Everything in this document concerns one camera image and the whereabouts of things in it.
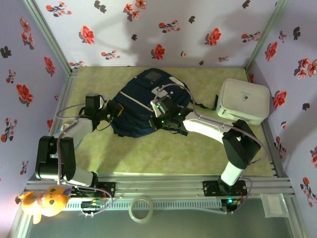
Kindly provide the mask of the navy blue backpack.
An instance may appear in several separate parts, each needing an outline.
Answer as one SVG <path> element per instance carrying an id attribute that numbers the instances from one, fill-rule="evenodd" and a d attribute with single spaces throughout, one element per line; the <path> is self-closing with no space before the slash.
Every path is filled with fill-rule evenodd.
<path id="1" fill-rule="evenodd" d="M 150 105 L 155 96 L 169 96 L 180 107 L 193 103 L 189 93 L 179 86 L 168 86 L 161 90 L 161 87 L 170 83 L 187 87 L 184 82 L 158 68 L 144 70 L 131 79 L 113 98 L 114 102 L 123 106 L 122 113 L 111 122 L 114 134 L 139 138 L 157 131 L 158 128 L 150 124 L 151 119 L 155 118 Z"/>

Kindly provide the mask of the green marbled table mat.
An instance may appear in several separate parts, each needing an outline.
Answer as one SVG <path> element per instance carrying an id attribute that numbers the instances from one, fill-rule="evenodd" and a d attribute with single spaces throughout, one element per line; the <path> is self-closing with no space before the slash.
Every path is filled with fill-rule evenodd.
<path id="1" fill-rule="evenodd" d="M 112 99 L 141 67 L 92 67 L 79 69 L 74 79 L 66 117 L 76 115 L 87 93 L 99 93 Z M 167 68 L 172 76 L 184 82 L 197 103 L 205 105 L 199 113 L 217 118 L 211 108 L 225 79 L 246 81 L 243 68 Z M 159 130 L 150 135 L 119 137 L 103 121 L 98 130 L 84 137 L 75 150 L 79 168 L 99 174 L 200 174 L 218 175 L 228 162 L 224 147 L 217 141 L 197 133 L 187 136 Z"/>

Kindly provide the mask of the white zip pouch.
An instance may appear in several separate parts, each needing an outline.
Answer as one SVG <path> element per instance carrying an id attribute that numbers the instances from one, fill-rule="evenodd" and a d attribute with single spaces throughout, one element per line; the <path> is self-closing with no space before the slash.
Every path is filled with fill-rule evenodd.
<path id="1" fill-rule="evenodd" d="M 259 125 L 269 116 L 270 92 L 265 86 L 228 78 L 219 92 L 216 113 L 230 120 Z"/>

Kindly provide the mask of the clear tape roll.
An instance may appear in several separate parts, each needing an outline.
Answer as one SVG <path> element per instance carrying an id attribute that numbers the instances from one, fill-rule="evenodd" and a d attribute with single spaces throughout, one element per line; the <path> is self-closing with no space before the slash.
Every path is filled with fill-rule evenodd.
<path id="1" fill-rule="evenodd" d="M 144 201 L 149 206 L 149 211 L 148 211 L 147 215 L 143 218 L 137 218 L 133 212 L 135 205 L 139 201 Z M 138 197 L 134 198 L 132 200 L 132 202 L 130 203 L 129 209 L 128 209 L 128 213 L 129 213 L 129 216 L 132 219 L 132 221 L 139 223 L 139 224 L 144 224 L 144 223 L 148 222 L 153 215 L 153 211 L 154 211 L 154 205 L 153 205 L 152 201 L 145 196 L 138 196 Z"/>

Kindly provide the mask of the circuit board with green light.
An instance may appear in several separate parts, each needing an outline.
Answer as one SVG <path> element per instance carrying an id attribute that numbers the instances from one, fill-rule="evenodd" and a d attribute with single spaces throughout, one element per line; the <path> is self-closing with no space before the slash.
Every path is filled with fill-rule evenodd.
<path id="1" fill-rule="evenodd" d="M 241 204 L 240 199 L 236 198 L 226 198 L 221 200 L 223 206 L 236 205 L 239 206 Z"/>

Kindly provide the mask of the orange plush toy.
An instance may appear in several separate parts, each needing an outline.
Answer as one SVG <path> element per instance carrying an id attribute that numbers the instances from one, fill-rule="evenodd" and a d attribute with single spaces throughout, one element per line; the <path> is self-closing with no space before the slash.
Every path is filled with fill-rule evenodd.
<path id="1" fill-rule="evenodd" d="M 67 205 L 71 188 L 51 186 L 44 192 L 28 191 L 16 196 L 15 203 L 21 204 L 24 213 L 33 217 L 33 224 L 38 224 L 42 216 L 52 217 L 59 214 Z"/>

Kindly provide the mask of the white paper packet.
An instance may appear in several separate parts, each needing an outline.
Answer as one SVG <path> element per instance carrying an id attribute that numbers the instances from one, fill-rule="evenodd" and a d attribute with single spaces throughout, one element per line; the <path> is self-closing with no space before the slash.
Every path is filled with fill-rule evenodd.
<path id="1" fill-rule="evenodd" d="M 260 194 L 266 218 L 288 218 L 289 213 L 283 194 Z"/>

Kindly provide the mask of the aluminium side rail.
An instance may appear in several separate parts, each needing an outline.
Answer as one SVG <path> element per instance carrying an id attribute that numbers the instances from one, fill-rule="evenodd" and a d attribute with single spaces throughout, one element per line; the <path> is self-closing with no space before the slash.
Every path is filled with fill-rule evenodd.
<path id="1" fill-rule="evenodd" d="M 28 180 L 36 180 L 35 166 L 39 139 L 45 135 L 53 135 L 61 128 L 63 120 L 57 118 L 56 114 L 64 116 L 65 113 L 61 110 L 67 107 L 72 83 L 73 76 L 66 73 L 54 76 L 53 79 L 44 77 L 37 81 L 33 102 L 28 107 L 27 133 L 24 137 L 28 145 Z"/>

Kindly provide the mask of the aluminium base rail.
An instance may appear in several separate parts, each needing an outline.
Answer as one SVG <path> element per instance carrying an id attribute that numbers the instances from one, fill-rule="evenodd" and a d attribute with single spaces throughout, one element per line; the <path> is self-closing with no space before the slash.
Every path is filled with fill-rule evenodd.
<path id="1" fill-rule="evenodd" d="M 131 200 L 145 196 L 159 199 L 208 199 L 204 196 L 204 181 L 216 180 L 218 176 L 203 175 L 153 175 L 153 174 L 104 174 L 101 182 L 115 182 L 116 200 Z M 283 194 L 294 197 L 295 191 L 290 179 L 278 177 L 248 177 L 245 187 L 251 189 L 249 198 L 259 198 L 261 194 Z"/>

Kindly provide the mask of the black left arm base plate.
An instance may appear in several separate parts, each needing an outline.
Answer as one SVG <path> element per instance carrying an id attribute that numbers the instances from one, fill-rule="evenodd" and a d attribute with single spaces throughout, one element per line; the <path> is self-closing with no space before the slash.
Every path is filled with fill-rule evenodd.
<path id="1" fill-rule="evenodd" d="M 94 185 L 91 186 L 72 186 L 73 197 L 76 198 L 110 198 L 110 196 L 107 193 L 105 193 L 105 191 L 108 192 L 112 197 L 114 197 L 116 192 L 116 183 L 96 182 Z"/>

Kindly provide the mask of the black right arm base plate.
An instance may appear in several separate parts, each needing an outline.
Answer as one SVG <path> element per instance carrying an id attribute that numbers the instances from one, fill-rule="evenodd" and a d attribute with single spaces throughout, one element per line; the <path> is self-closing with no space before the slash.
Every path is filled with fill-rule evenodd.
<path id="1" fill-rule="evenodd" d="M 209 196 L 246 196 L 248 194 L 244 180 L 238 180 L 232 186 L 217 180 L 203 181 L 203 192 L 205 197 Z"/>

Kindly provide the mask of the aluminium corner post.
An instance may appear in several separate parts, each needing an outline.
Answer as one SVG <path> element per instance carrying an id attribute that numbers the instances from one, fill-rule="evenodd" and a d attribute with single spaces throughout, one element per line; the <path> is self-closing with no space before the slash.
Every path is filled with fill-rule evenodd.
<path id="1" fill-rule="evenodd" d="M 263 32 L 261 33 L 261 36 L 259 38 L 259 41 L 257 42 L 246 66 L 245 71 L 249 72 L 252 65 L 255 63 L 261 48 L 264 46 L 265 41 L 269 37 L 270 32 L 272 31 L 274 25 L 278 22 L 280 16 L 282 15 L 284 8 L 287 6 L 289 0 L 276 0 L 276 5 L 274 7 L 274 11 L 269 18 L 269 21 L 267 22 Z"/>
<path id="2" fill-rule="evenodd" d="M 22 1 L 25 4 L 25 6 L 28 8 L 35 22 L 37 23 L 40 31 L 44 35 L 46 41 L 48 42 L 54 55 L 57 57 L 59 63 L 62 65 L 65 72 L 68 75 L 70 75 L 72 73 L 72 69 L 69 66 L 62 49 L 60 48 L 55 36 L 53 35 L 47 21 L 45 20 L 35 0 L 22 0 Z"/>

